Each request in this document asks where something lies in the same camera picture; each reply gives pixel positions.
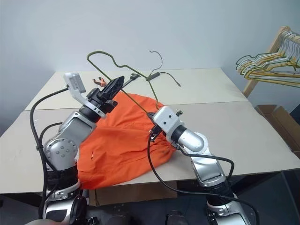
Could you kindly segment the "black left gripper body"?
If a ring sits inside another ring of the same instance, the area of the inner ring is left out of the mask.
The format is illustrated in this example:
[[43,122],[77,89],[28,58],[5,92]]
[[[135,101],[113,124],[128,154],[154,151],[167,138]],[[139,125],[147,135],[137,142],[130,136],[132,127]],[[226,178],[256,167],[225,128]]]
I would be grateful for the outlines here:
[[118,92],[118,90],[109,90],[107,88],[104,88],[103,90],[94,88],[86,97],[89,102],[102,112],[110,113],[118,105],[118,102],[113,99]]

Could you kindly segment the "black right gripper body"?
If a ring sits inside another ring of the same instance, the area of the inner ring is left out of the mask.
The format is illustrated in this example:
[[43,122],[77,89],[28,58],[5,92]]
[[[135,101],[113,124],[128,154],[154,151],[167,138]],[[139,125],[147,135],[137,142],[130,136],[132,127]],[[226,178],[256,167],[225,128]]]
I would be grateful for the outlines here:
[[154,127],[150,130],[150,141],[154,142],[161,132],[162,128],[159,125],[154,125]]

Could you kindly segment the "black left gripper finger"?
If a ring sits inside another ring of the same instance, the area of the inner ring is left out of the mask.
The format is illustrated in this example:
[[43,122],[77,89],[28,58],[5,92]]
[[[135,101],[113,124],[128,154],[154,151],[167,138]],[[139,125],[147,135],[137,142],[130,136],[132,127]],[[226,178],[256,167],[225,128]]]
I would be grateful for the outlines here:
[[122,89],[124,84],[124,76],[111,80],[100,93],[101,100],[112,100]]
[[132,81],[136,80],[138,78],[138,74],[132,73],[129,79],[123,83],[122,89],[125,88],[128,84],[130,84]]

